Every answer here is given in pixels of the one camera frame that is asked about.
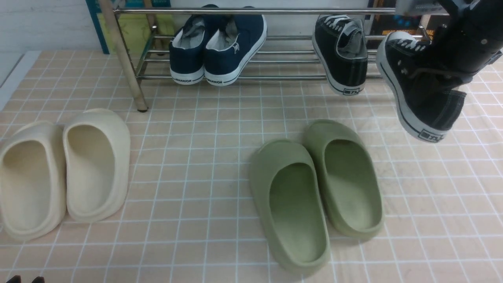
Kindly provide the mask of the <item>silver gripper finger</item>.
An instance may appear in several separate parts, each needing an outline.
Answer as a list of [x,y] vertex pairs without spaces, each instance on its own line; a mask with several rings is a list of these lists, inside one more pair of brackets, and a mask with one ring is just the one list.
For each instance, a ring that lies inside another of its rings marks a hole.
[[438,0],[397,0],[395,11],[397,15],[406,17],[446,13]]

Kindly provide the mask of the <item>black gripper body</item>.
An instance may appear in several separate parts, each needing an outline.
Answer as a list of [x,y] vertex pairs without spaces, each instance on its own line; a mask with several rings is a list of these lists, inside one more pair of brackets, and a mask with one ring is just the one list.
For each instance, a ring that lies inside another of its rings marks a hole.
[[408,63],[408,77],[413,86],[456,88],[500,57],[501,49],[502,24],[441,25]]

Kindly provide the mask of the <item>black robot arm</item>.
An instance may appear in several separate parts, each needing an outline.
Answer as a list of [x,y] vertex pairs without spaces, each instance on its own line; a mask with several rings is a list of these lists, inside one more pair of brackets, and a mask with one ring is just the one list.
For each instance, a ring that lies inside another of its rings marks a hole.
[[485,66],[501,56],[503,2],[501,0],[399,0],[397,14],[450,16],[433,42],[401,63],[409,79],[453,79],[468,83]]

